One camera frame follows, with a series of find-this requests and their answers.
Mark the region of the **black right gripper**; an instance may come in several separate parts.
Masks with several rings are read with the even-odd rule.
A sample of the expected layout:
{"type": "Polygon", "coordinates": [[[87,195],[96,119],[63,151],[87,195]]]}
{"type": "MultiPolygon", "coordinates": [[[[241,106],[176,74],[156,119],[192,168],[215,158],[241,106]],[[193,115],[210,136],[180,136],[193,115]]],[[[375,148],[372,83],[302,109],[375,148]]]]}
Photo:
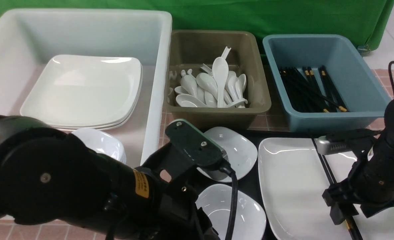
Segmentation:
{"type": "Polygon", "coordinates": [[[352,216],[358,215],[355,204],[360,205],[361,212],[366,218],[394,208],[394,195],[390,200],[375,202],[358,195],[347,179],[331,184],[322,194],[327,206],[330,208],[330,218],[334,225],[340,225],[352,216]]]}

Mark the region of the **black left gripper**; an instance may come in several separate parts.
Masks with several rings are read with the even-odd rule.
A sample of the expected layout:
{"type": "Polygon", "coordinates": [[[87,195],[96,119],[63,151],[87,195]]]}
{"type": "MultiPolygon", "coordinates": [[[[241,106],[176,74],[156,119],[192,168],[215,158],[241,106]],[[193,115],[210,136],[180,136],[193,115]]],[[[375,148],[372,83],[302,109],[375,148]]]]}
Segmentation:
{"type": "Polygon", "coordinates": [[[192,182],[198,168],[224,179],[230,170],[227,152],[185,119],[165,129],[169,142],[142,164],[142,171],[156,184],[155,240],[218,240],[209,217],[197,208],[198,192],[192,182]]]}

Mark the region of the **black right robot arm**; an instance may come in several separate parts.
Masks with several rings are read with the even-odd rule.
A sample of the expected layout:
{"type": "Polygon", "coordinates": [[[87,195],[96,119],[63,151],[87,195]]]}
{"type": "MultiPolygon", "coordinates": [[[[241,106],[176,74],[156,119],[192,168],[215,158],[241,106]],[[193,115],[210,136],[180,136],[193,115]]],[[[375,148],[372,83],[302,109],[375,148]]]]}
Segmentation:
{"type": "Polygon", "coordinates": [[[358,215],[355,204],[367,218],[394,207],[394,99],[386,107],[384,124],[380,132],[355,129],[316,141],[318,154],[351,151],[357,158],[346,178],[322,194],[335,225],[358,215]]]}

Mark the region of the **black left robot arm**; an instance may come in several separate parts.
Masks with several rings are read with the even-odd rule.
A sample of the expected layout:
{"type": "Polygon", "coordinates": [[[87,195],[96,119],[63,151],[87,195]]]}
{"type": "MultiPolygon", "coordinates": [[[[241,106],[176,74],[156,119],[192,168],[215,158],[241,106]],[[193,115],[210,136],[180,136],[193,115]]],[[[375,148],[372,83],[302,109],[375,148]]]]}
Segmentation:
{"type": "Polygon", "coordinates": [[[232,179],[230,240],[238,180],[227,153],[184,119],[165,133],[170,141],[132,168],[40,120],[0,115],[0,219],[62,220],[107,240],[218,240],[189,181],[200,168],[232,179]]]}

